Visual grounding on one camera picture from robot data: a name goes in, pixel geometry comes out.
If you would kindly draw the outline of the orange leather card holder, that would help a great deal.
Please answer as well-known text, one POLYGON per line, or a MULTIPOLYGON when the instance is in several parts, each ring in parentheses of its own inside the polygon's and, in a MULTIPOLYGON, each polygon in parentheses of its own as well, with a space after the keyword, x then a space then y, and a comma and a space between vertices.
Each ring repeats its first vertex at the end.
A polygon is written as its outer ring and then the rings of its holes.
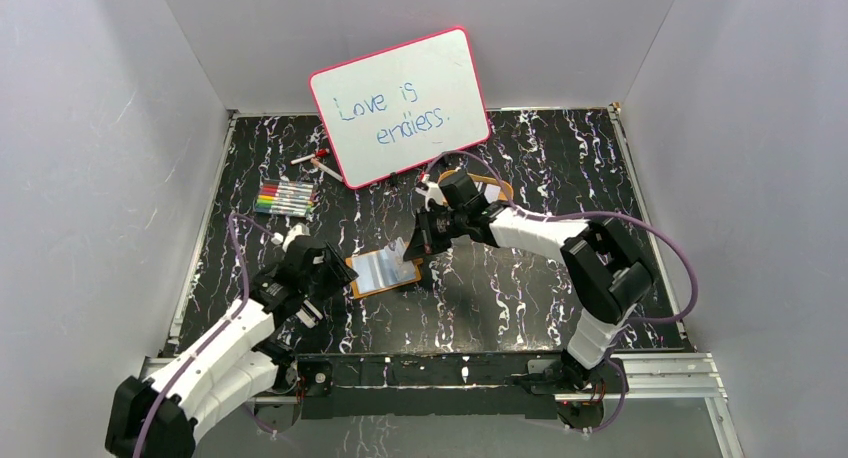
POLYGON ((400 281, 389 270, 387 248, 347 258, 346 263, 358 273, 358 278, 351 285, 353 297, 361 299, 420 281, 420 265, 423 261, 410 262, 416 266, 415 276, 400 281))

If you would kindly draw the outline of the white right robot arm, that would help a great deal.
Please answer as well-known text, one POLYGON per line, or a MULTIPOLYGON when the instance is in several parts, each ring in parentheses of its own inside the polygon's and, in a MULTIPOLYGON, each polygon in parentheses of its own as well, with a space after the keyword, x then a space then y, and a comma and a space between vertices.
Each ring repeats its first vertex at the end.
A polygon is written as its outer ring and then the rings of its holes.
POLYGON ((524 386, 590 391, 602 364, 636 305, 654 286, 655 273, 628 230, 613 218, 556 219, 505 200, 490 201, 472 177, 457 171, 416 186, 424 204, 403 258, 415 261, 450 249, 455 239, 511 248, 566 268, 582 310, 558 363, 528 371, 524 386))

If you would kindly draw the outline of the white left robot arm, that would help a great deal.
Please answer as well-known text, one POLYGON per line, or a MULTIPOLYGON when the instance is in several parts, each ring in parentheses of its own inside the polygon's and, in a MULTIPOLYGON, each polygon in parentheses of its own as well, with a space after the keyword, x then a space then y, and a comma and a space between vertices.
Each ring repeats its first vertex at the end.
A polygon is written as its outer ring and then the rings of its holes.
POLYGON ((107 452, 191 457, 206 433, 255 395, 294 389, 299 369, 293 351, 275 340, 279 327, 292 317, 315 327, 320 304, 358 275, 325 241, 304 234, 274 240, 282 260, 250 278, 245 296, 212 328, 148 377, 130 376, 117 387, 107 452))

